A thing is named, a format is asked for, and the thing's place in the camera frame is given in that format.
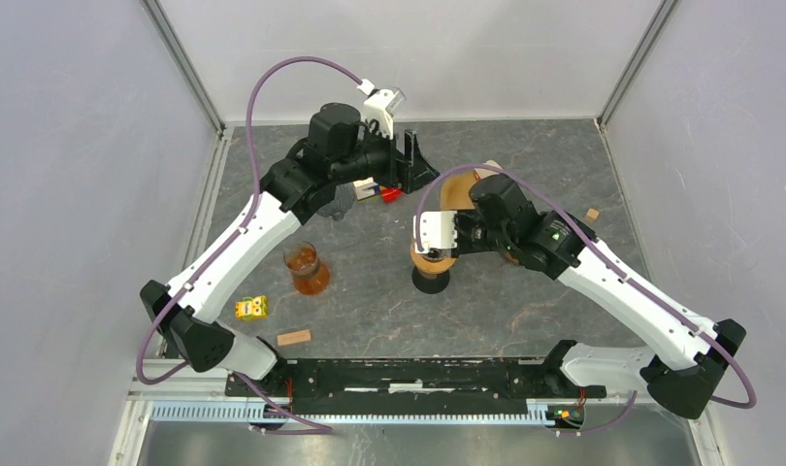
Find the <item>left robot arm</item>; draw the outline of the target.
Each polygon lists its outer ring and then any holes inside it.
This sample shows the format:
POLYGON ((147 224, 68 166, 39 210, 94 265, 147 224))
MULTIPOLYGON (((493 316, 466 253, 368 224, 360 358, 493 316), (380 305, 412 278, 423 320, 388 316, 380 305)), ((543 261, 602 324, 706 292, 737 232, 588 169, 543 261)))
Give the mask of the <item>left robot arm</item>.
POLYGON ((263 395, 279 393, 286 370, 278 353, 258 338, 217 319, 242 281, 285 238, 332 203, 340 186, 372 178, 411 194, 438 177, 408 130, 399 148, 377 122, 343 103, 323 105, 308 134, 274 163, 222 235, 167 283, 149 281, 140 298, 156 333, 187 365, 202 373, 221 367, 248 377, 263 395))

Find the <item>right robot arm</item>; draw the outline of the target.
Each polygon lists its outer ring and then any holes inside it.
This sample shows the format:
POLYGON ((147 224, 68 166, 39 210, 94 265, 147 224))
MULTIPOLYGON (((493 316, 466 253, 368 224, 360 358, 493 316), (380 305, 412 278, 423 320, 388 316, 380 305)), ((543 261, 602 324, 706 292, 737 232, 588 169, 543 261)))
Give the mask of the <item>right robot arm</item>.
POLYGON ((504 174, 459 191, 455 255, 496 251, 597 303, 642 340, 640 348, 562 341, 541 371, 544 388, 566 396, 578 386, 644 391, 662 408, 701 416, 746 337, 731 318, 713 321, 670 298, 627 266, 580 220, 539 212, 504 174))

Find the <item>dark smoky glass dripper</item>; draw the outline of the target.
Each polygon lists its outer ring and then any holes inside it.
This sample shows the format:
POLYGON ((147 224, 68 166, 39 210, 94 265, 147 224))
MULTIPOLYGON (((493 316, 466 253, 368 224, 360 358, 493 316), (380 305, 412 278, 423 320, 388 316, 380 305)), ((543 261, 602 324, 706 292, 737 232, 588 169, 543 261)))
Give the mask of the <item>dark smoky glass dripper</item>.
POLYGON ((353 183, 344 183, 336 187, 334 199, 317 210, 317 214, 333 221, 341 221, 357 203, 357 194, 353 183))

